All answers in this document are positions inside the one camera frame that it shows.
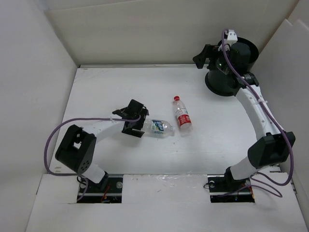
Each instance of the white platform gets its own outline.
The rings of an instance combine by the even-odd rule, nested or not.
[[[172,101],[179,95],[193,123],[191,137],[183,138],[176,131],[166,139],[139,139],[119,132],[96,145],[94,162],[112,174],[224,173],[247,155],[256,141],[255,133],[236,98],[208,90],[204,82],[207,71],[193,65],[79,68],[63,120],[109,116],[135,99],[147,107],[149,118],[177,125]],[[56,147],[68,126],[60,130]],[[55,156],[51,169],[70,171]]]
[[[210,203],[205,173],[224,173],[245,157],[255,134],[236,98],[206,88],[206,72],[194,66],[79,68],[64,120],[108,116],[133,98],[145,104],[150,117],[176,124],[171,102],[179,95],[194,134],[138,139],[119,133],[98,144],[94,161],[106,171],[140,174],[125,175],[122,204],[77,204],[76,177],[44,175],[27,232],[307,231],[291,185],[278,188],[282,199],[254,189],[255,203]],[[68,171],[54,158],[51,167]],[[269,175],[279,182],[287,178]]]
[[[283,182],[287,174],[271,173]],[[77,204],[75,177],[44,175],[26,232],[306,232],[290,185],[283,198],[210,203],[206,175],[126,175],[123,203]]]

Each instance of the bottle label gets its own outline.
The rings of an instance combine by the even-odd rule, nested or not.
[[[185,123],[191,123],[187,109],[180,109],[176,111],[176,117],[178,118],[179,125],[182,126]]]
[[[154,134],[164,134],[164,122],[160,120],[152,120],[150,127],[151,133]]]

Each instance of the white wall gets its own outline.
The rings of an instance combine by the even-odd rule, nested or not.
[[[104,4],[114,4],[136,0],[42,0],[45,1],[49,10],[63,10],[85,6],[97,6]]]
[[[287,130],[293,131],[297,199],[309,227],[309,1],[301,0],[262,51],[252,72],[259,79],[269,107]],[[289,162],[282,168],[289,171]]]
[[[192,63],[206,43],[219,41],[226,27],[262,49],[297,2],[134,0],[46,14],[79,64]],[[72,0],[47,3],[56,9],[76,6]]]
[[[0,31],[0,230],[23,232],[76,65],[33,0],[1,0]]]

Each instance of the water bottle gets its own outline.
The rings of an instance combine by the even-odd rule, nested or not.
[[[168,137],[174,135],[175,127],[170,125],[167,121],[146,119],[142,131],[159,137]]]
[[[174,112],[180,126],[182,136],[189,135],[192,131],[192,123],[188,111],[179,96],[174,97]]]

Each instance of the blue label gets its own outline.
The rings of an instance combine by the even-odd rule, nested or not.
[[[163,125],[162,125],[162,121],[159,120],[153,120],[155,127],[159,130],[159,131],[164,131]]]

